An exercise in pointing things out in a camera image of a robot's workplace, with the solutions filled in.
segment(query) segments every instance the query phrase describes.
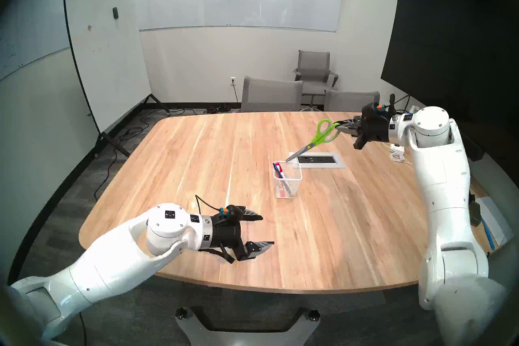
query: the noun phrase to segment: tv screen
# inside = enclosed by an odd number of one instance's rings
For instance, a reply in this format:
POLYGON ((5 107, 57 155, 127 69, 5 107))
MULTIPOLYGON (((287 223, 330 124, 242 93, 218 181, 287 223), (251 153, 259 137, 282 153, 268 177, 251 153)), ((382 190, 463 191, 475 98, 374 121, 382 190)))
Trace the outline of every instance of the tv screen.
POLYGON ((519 185, 519 14, 508 0, 398 0, 382 79, 458 123, 519 185))

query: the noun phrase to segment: green scissors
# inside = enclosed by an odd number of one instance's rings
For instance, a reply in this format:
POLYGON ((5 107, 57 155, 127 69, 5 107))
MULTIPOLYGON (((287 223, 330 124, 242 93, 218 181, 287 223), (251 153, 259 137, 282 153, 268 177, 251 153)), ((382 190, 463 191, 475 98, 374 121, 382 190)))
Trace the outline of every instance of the green scissors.
POLYGON ((310 141, 310 143, 304 147, 302 147, 300 150, 298 150, 296 153, 293 153, 292 155, 290 155, 288 157, 288 159, 285 161, 285 162, 290 162, 292 159, 295 159, 297 158, 298 156, 301 156, 303 153, 305 153, 306 151, 314 148, 315 146, 317 145, 321 145, 323 142, 331 142, 333 141, 334 139, 337 138, 337 136, 340 134, 340 131, 337 131, 333 136, 329 137, 329 135, 332 133, 332 131, 334 130, 334 128, 336 126, 340 125, 340 123, 338 122, 331 122, 330 120, 328 120, 327 118, 324 118, 322 119, 321 121, 319 121, 319 124, 317 124, 317 135, 315 137, 313 137, 312 141, 310 141), (324 131, 321 131, 321 125, 323 123, 327 123, 328 126, 326 127, 326 129, 324 131))

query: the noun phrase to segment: blue pen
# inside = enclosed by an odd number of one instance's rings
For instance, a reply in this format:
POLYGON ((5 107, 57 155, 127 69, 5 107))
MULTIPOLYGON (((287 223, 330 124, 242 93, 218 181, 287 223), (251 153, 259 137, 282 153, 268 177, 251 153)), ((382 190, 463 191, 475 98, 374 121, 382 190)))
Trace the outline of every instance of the blue pen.
MULTIPOLYGON (((276 166, 276 164, 273 163, 272 166, 274 166, 274 170, 276 171, 278 177, 279 177, 279 178, 283 178, 283 176, 281 175, 281 172, 278 170, 278 167, 276 166)), ((290 198, 294 197, 294 196, 292 195, 292 191, 290 191, 290 188, 289 188, 288 185, 286 184, 286 181, 285 181, 285 180, 281 180, 281 181, 283 182, 283 185, 284 185, 284 187, 285 187, 286 192, 288 192, 288 196, 289 196, 290 198)))
POLYGON ((485 233, 487 235, 488 242, 490 243, 490 248, 492 249, 492 251, 494 251, 494 249, 495 249, 494 242, 492 241, 492 236, 490 235, 490 230, 488 230, 488 226, 486 225, 486 222, 483 219, 483 217, 481 218, 481 222, 483 223, 483 227, 485 228, 485 233))

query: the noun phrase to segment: scissor handle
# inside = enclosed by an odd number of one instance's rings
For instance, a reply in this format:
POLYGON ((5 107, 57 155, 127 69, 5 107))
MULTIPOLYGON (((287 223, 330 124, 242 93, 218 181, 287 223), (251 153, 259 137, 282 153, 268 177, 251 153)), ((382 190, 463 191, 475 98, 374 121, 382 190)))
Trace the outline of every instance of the scissor handle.
POLYGON ((339 123, 332 123, 329 119, 324 118, 321 121, 319 121, 319 124, 317 124, 317 140, 315 141, 315 146, 322 144, 323 142, 331 142, 334 139, 337 138, 337 136, 340 134, 339 131, 333 133, 334 128, 340 125, 339 123), (321 131, 321 126, 323 123, 327 123, 326 129, 324 131, 321 131))

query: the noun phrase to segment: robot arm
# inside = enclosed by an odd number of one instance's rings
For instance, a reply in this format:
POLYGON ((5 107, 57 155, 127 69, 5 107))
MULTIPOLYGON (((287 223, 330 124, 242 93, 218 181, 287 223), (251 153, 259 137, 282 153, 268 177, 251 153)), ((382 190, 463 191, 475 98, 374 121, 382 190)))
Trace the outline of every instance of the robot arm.
POLYGON ((413 150, 413 162, 427 208, 429 246, 419 277, 420 305, 434 309, 446 344, 475 339, 496 310, 504 288, 488 279, 488 260, 470 227, 470 171, 456 122, 439 107, 397 114, 372 103, 362 116, 336 128, 368 141, 391 142, 413 150))
POLYGON ((213 251, 232 263, 236 258, 253 259, 273 242, 241 241, 241 220, 261 220, 245 207, 229 205, 215 216, 188 214, 172 203, 158 205, 128 220, 95 240, 81 257, 61 272, 49 277, 27 277, 12 285, 30 306, 43 339, 52 339, 69 321, 93 303, 132 290, 173 258, 191 251, 213 251), (155 255, 149 258, 137 245, 146 231, 146 246, 155 255), (220 248, 217 252, 211 248, 220 248))

